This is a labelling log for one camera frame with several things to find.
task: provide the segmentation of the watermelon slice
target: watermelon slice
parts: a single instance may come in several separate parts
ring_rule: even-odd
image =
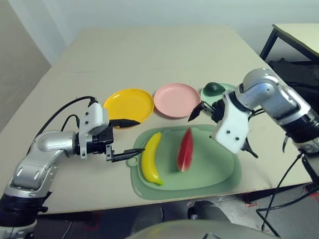
[[[193,135],[191,128],[186,130],[178,150],[177,168],[180,172],[185,172],[190,168],[193,157]]]

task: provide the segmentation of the toy fruit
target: toy fruit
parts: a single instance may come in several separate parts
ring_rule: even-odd
[[[142,172],[146,180],[151,183],[163,185],[155,166],[155,153],[160,143],[161,132],[155,133],[147,142],[142,154]]]
[[[225,90],[225,87],[222,85],[216,82],[210,82],[204,87],[204,94],[206,96],[218,96],[221,95]]]
[[[184,137],[181,141],[178,156],[177,156],[177,168],[180,172],[185,172],[190,168],[193,157],[193,135],[191,128],[186,130]]]

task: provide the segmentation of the dark green avocado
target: dark green avocado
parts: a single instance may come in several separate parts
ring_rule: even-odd
[[[216,83],[216,82],[209,82],[205,87],[204,87],[204,94],[206,96],[219,96],[221,95],[226,89]]]

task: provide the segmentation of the yellow banana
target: yellow banana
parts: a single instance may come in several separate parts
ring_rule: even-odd
[[[160,138],[161,132],[155,133],[146,144],[142,154],[142,172],[149,182],[163,185],[155,166],[155,153],[160,143]]]

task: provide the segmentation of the yellow plate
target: yellow plate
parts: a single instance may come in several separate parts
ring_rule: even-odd
[[[128,119],[143,122],[154,109],[153,97],[140,89],[125,89],[112,94],[103,104],[109,119]]]

